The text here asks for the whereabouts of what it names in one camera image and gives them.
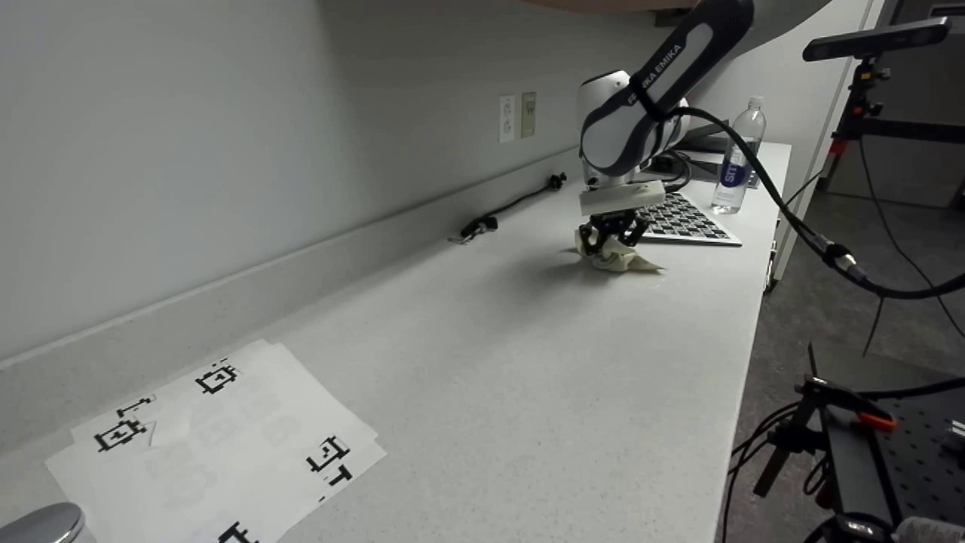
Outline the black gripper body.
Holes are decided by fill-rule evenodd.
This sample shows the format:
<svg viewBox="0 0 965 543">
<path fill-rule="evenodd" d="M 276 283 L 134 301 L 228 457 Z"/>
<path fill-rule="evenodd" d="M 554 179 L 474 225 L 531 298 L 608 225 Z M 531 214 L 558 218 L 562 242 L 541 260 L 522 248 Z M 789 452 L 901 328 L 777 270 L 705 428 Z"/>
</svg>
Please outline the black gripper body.
<svg viewBox="0 0 965 543">
<path fill-rule="evenodd" d="M 600 181 L 579 194 L 586 222 L 576 228 L 586 254 L 600 254 L 608 242 L 637 248 L 647 228 L 642 218 L 645 206 L 657 206 L 666 196 L 664 184 L 647 181 Z"/>
</svg>

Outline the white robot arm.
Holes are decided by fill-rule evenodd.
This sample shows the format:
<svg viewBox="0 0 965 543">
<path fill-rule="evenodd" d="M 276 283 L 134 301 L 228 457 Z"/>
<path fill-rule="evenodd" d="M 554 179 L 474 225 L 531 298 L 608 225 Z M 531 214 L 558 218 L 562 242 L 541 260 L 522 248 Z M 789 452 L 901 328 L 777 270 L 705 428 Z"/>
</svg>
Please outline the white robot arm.
<svg viewBox="0 0 965 543">
<path fill-rule="evenodd" d="M 637 69 L 608 69 L 579 88 L 579 159 L 598 187 L 586 189 L 579 250 L 634 250 L 645 221 L 624 179 L 668 147 L 684 95 L 724 59 L 777 40 L 828 0 L 701 0 Z"/>
</svg>

